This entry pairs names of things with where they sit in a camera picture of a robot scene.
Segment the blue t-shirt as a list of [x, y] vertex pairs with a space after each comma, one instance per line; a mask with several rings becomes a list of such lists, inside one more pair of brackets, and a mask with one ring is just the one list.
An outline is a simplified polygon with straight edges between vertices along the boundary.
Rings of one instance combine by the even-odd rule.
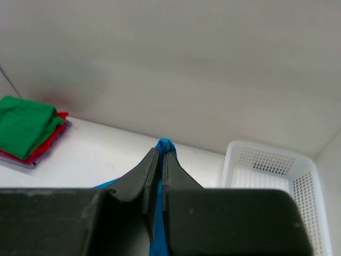
[[99, 217], [95, 255], [168, 255], [163, 217], [163, 160], [176, 147], [162, 138], [136, 167], [97, 186], [108, 198]]

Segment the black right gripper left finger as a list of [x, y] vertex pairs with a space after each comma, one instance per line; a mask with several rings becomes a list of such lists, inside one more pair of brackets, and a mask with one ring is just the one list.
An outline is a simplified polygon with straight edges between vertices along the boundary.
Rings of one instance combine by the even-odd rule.
[[155, 238], [159, 151], [106, 188], [1, 189], [1, 255], [118, 255]]

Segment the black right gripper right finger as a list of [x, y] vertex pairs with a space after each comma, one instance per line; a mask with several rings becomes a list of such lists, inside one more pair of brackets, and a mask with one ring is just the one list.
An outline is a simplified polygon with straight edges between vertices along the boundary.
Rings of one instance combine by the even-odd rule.
[[163, 159], [163, 217], [170, 255], [311, 255], [298, 207], [275, 189], [208, 189]]

